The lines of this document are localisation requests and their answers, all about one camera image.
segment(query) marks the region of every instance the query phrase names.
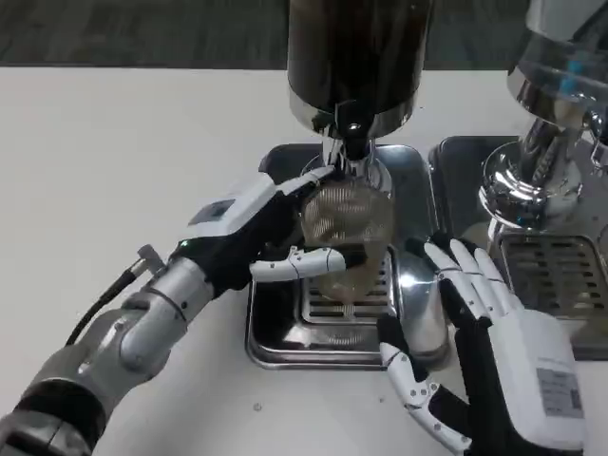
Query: label sticker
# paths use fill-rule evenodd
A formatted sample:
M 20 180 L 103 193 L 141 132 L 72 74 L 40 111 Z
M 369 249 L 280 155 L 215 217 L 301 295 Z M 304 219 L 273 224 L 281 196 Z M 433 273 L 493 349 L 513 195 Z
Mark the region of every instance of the label sticker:
M 547 416 L 582 418 L 579 383 L 574 373 L 536 369 Z

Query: black cable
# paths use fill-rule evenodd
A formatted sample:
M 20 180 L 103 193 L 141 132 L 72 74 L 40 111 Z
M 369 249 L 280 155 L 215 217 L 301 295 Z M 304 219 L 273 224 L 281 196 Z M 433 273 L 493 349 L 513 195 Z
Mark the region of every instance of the black cable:
M 106 306 L 112 299 L 118 296 L 126 287 L 128 287 L 131 283 L 135 281 L 137 277 L 131 272 L 130 269 L 124 271 L 120 277 L 116 279 L 112 285 L 109 286 L 107 290 L 105 290 L 104 294 L 102 294 L 97 302 L 93 304 L 88 311 L 83 315 L 80 319 L 72 334 L 69 335 L 66 342 L 66 347 L 68 345 L 74 345 L 78 336 L 81 334 L 86 325 L 93 319 L 95 314 L 102 309 L 103 306 Z

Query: white table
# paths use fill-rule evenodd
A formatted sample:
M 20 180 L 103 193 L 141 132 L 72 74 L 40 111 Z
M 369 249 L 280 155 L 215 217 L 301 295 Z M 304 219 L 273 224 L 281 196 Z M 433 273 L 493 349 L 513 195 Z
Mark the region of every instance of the white table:
M 527 116 L 504 77 L 425 73 L 412 119 L 385 141 L 426 154 L 451 135 L 520 133 Z M 290 114 L 283 72 L 0 69 L 0 410 L 140 245 L 168 253 L 201 203 L 273 146 L 315 141 Z M 382 372 L 254 365 L 245 312 L 246 293 L 210 304 L 165 370 L 119 406 L 95 454 L 447 455 Z M 608 365 L 579 372 L 586 454 L 599 456 Z M 457 368 L 439 376 L 462 393 Z

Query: robotic arm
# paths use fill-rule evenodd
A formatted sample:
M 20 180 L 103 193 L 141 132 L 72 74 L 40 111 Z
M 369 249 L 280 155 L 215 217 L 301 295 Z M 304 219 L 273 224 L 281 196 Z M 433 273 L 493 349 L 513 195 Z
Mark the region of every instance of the robotic arm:
M 0 420 L 0 456 L 90 455 L 114 408 L 159 373 L 209 301 L 252 279 L 294 280 L 365 262 L 362 245 L 292 247 L 287 258 L 264 258 L 294 230 L 302 200 L 333 176 L 327 166 L 277 186 L 260 174 L 246 191 L 203 207 L 167 264 L 143 247 Z M 79 339 L 88 321 L 145 271 L 152 279 L 120 309 L 95 318 Z
M 456 455 L 581 455 L 580 390 L 561 323 L 525 309 L 483 249 L 436 237 L 410 250 L 440 279 L 469 401 L 409 357 L 401 325 L 387 316 L 377 324 L 381 354 L 412 418 Z

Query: gray carpet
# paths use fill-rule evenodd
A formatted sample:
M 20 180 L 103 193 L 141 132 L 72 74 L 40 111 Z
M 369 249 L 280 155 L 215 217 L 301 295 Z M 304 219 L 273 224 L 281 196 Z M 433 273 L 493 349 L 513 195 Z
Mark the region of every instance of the gray carpet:
M 426 68 L 507 68 L 527 4 L 436 0 Z M 287 0 L 0 0 L 0 65 L 280 69 L 287 21 Z

